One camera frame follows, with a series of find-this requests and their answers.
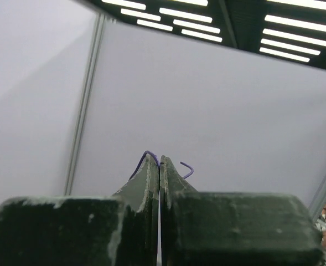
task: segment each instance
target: rectangular light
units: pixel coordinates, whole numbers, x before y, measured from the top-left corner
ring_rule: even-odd
[[[187,12],[182,12],[182,11],[177,11],[177,10],[172,10],[168,8],[160,8],[159,12],[165,15],[170,15],[170,16],[176,16],[176,17],[181,17],[181,18],[188,18],[192,19],[195,21],[202,21],[202,22],[212,22],[212,18],[206,17],[206,16],[201,16],[201,15],[196,15],[192,13],[187,13]]]
[[[291,39],[291,40],[298,40],[300,42],[312,43],[312,44],[317,44],[317,45],[321,45],[321,46],[326,47],[326,41],[325,40],[308,38],[308,37],[295,35],[295,34],[291,34],[291,33],[286,33],[286,32],[279,32],[277,30],[264,29],[263,34],[268,34],[268,35],[277,36],[277,37],[286,38],[286,39]]]
[[[172,26],[167,26],[167,25],[163,25],[163,24],[159,24],[159,23],[155,23],[155,22],[150,22],[150,21],[143,21],[141,19],[137,20],[137,24],[156,28],[156,29],[164,29],[164,30],[168,30],[170,32],[173,30]]]
[[[186,4],[198,4],[199,6],[204,6],[204,7],[208,5],[207,0],[174,0],[174,1],[182,2]]]
[[[295,27],[300,27],[300,28],[305,28],[305,29],[314,29],[314,30],[318,30],[321,32],[326,32],[326,25],[315,24],[315,23],[311,23],[311,22],[297,21],[295,19],[282,18],[282,17],[271,16],[271,15],[265,16],[265,20],[270,21],[270,22],[279,23],[279,24],[288,25],[288,26],[295,26]]]
[[[273,55],[277,55],[279,57],[286,57],[286,58],[303,61],[303,62],[309,62],[309,60],[310,60],[310,58],[300,57],[299,55],[288,54],[288,53],[284,53],[284,52],[280,52],[280,51],[276,51],[276,50],[272,50],[272,49],[267,49],[264,47],[261,47],[260,51],[263,53],[273,54]]]
[[[316,0],[269,0],[281,4],[291,4],[300,7],[310,7],[316,9],[326,10],[326,2]]]
[[[191,23],[191,22],[186,22],[186,21],[180,21],[178,19],[174,19],[173,24],[183,26],[183,27],[187,27],[187,28],[204,30],[205,32],[212,32],[212,33],[217,33],[217,34],[220,33],[219,28],[204,26],[204,25],[201,25],[201,24],[196,24],[196,23]]]
[[[126,0],[102,0],[102,2],[107,4],[116,4],[118,6],[123,6],[123,7],[131,7],[131,8],[146,10],[145,4],[135,3]]]
[[[133,10],[129,10],[129,9],[121,8],[121,13],[125,14],[125,15],[129,15],[129,16],[138,17],[138,18],[150,19],[152,21],[161,21],[160,16],[142,13],[142,12],[138,12],[138,11],[133,11]]]
[[[199,33],[199,32],[193,32],[192,30],[183,29],[181,31],[181,33],[185,34],[185,35],[189,35],[189,36],[206,39],[206,40],[213,40],[213,41],[219,42],[219,43],[222,42],[222,38],[220,38],[220,37],[216,37],[216,36],[212,36],[212,35],[208,35],[208,34],[204,34],[204,33]]]
[[[308,49],[308,48],[291,45],[291,44],[287,44],[287,43],[276,42],[274,40],[261,39],[261,43],[276,46],[276,47],[281,47],[281,48],[285,48],[285,49],[289,49],[289,50],[294,50],[294,51],[298,51],[298,52],[303,52],[303,53],[307,53],[307,54],[315,54],[315,55],[320,54],[320,51],[317,51],[317,50]]]

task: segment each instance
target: ceiling beam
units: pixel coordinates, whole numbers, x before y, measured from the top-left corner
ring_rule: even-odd
[[[235,34],[234,34],[234,30],[233,30],[233,26],[231,24],[231,20],[230,20],[230,16],[229,16],[229,12],[228,12],[228,8],[225,4],[225,0],[219,0],[219,6],[222,10],[222,14],[224,17],[224,21],[225,21],[225,25],[227,27],[231,42],[233,44],[233,47],[238,49],[238,44],[236,42],[236,38],[235,38]]]

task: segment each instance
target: white panel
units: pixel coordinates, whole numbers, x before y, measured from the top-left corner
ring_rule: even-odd
[[[109,195],[144,150],[202,191],[285,192],[326,174],[326,71],[122,24],[105,30],[74,182]]]
[[[96,14],[0,1],[0,203],[64,191]]]

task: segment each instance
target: white backdrop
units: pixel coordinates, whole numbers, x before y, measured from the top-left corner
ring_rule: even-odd
[[[0,203],[62,195],[96,14],[0,1]]]
[[[123,24],[104,32],[74,195],[110,195],[144,150],[201,191],[282,192],[326,174],[326,71]]]

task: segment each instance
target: ceiling light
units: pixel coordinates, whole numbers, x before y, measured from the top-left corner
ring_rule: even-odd
[[[291,33],[279,32],[277,30],[264,29],[263,34],[278,36],[278,37],[287,38],[287,39],[291,39],[291,40],[298,40],[300,42],[305,42],[305,43],[312,43],[312,44],[317,44],[317,45],[321,45],[321,46],[326,46],[325,40],[318,40],[318,39],[308,38],[308,37],[295,35],[295,34],[291,34]]]
[[[268,0],[270,2],[276,2],[281,4],[292,4],[300,7],[310,7],[316,9],[326,10],[326,2],[315,0]]]
[[[153,21],[161,21],[160,16],[142,13],[142,12],[138,12],[138,11],[133,11],[133,10],[129,10],[129,9],[122,8],[121,13],[125,14],[125,15],[129,15],[129,16],[138,17],[138,18],[146,18],[146,19],[151,19]]]
[[[204,7],[208,5],[207,0],[174,0],[174,1],[183,2],[187,4],[198,4],[199,6],[204,6]]]
[[[213,40],[213,41],[219,42],[219,43],[222,42],[222,38],[220,38],[220,37],[216,37],[216,36],[212,36],[212,35],[208,35],[208,34],[204,34],[204,33],[199,33],[199,32],[193,32],[192,30],[183,29],[181,31],[181,33],[185,34],[185,35],[189,35],[189,36],[206,39],[206,40]]]
[[[281,18],[276,16],[267,15],[265,16],[266,21],[275,22],[279,24],[289,25],[289,26],[295,26],[305,29],[314,29],[319,30],[321,32],[326,32],[326,25],[321,24],[315,24],[305,21],[297,21],[295,19],[289,19],[289,18]]]
[[[104,3],[107,3],[107,4],[116,4],[118,6],[131,7],[131,8],[146,10],[146,5],[145,4],[135,3],[135,2],[131,2],[131,1],[126,1],[126,0],[102,0],[102,1]]]
[[[300,47],[300,46],[296,46],[296,45],[291,45],[291,44],[287,44],[287,43],[276,42],[274,40],[262,39],[261,43],[268,44],[268,45],[273,45],[273,46],[276,46],[276,47],[281,47],[281,48],[285,48],[285,49],[289,49],[289,50],[304,52],[304,53],[307,53],[307,54],[315,54],[315,55],[320,54],[320,51],[317,51],[317,50],[308,49],[308,48],[304,48],[304,47]]]
[[[157,29],[164,29],[164,30],[168,30],[170,32],[173,30],[173,27],[171,27],[171,26],[167,26],[167,25],[163,25],[163,24],[158,24],[158,23],[150,22],[150,21],[143,21],[141,19],[138,19],[137,20],[137,24],[138,25],[152,27],[152,28],[157,28]]]
[[[195,21],[202,21],[202,22],[208,22],[208,23],[212,22],[212,18],[210,18],[210,17],[191,14],[191,13],[177,11],[177,10],[172,10],[172,9],[168,9],[168,8],[160,8],[159,12],[162,14],[165,14],[165,15],[193,19]]]
[[[193,28],[193,29],[204,30],[206,32],[220,33],[219,28],[204,26],[201,24],[196,24],[196,23],[191,23],[186,21],[180,21],[178,19],[174,19],[173,24],[183,26],[183,27]]]
[[[286,58],[299,60],[299,61],[303,61],[303,62],[309,62],[309,60],[310,60],[309,58],[300,57],[299,55],[288,54],[288,53],[284,53],[284,52],[280,52],[280,51],[276,51],[276,50],[272,50],[272,49],[267,49],[267,48],[264,48],[264,47],[261,47],[260,51],[263,52],[263,53],[273,54],[273,55],[277,55],[279,57],[286,57]]]

